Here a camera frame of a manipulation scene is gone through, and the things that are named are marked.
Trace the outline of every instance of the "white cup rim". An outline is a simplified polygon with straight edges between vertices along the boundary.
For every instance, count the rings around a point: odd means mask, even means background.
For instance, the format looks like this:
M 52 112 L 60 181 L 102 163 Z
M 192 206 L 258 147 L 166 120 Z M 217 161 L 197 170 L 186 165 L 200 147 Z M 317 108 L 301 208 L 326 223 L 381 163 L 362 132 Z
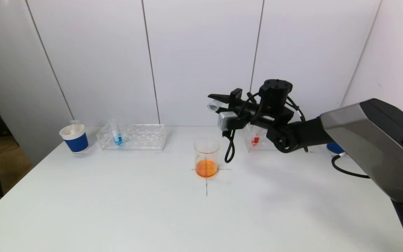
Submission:
M 83 136 L 83 134 L 85 134 L 85 126 L 83 124 L 77 124 L 80 128 L 79 131 L 70 134 L 70 129 L 71 129 L 71 125 L 66 126 L 65 128 L 61 129 L 59 134 L 60 136 L 63 138 L 63 140 L 73 140 L 76 138 L 79 138 L 80 136 Z

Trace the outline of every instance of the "blue liquid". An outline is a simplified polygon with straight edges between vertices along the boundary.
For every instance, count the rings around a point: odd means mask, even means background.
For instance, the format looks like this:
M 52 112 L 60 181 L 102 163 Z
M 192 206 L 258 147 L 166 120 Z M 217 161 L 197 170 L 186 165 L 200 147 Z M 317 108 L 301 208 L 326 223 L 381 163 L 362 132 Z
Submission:
M 120 136 L 120 134 L 118 134 L 118 137 L 113 137 L 113 140 L 116 145 L 120 146 L 122 144 L 122 137 Z

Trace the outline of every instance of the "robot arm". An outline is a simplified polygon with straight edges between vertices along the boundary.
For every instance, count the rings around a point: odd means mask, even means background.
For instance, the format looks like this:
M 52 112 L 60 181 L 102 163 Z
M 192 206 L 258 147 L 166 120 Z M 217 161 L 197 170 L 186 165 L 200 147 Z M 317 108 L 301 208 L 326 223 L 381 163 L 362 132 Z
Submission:
M 318 118 L 288 123 L 285 107 L 292 84 L 267 80 L 259 93 L 241 99 L 242 90 L 208 97 L 228 104 L 219 108 L 219 128 L 229 132 L 250 123 L 267 129 L 275 147 L 289 153 L 299 148 L 337 142 L 392 200 L 403 226 L 403 112 L 377 99 L 323 113 Z M 254 99 L 259 95 L 259 103 Z

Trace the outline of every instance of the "glass beaker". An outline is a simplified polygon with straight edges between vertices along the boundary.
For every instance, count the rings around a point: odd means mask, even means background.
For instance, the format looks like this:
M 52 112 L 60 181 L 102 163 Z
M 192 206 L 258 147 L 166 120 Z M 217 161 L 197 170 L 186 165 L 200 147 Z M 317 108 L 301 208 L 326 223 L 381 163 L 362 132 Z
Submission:
M 200 138 L 194 143 L 195 172 L 201 177 L 212 177 L 217 173 L 217 151 L 219 142 L 210 138 Z

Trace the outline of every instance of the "orange liquid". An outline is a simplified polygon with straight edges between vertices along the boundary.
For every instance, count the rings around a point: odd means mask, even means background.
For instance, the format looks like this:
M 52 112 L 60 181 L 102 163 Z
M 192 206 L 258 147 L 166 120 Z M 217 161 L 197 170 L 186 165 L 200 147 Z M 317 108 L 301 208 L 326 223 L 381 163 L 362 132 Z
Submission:
M 212 177 L 217 173 L 217 164 L 212 160 L 202 160 L 195 166 L 195 172 L 201 177 Z

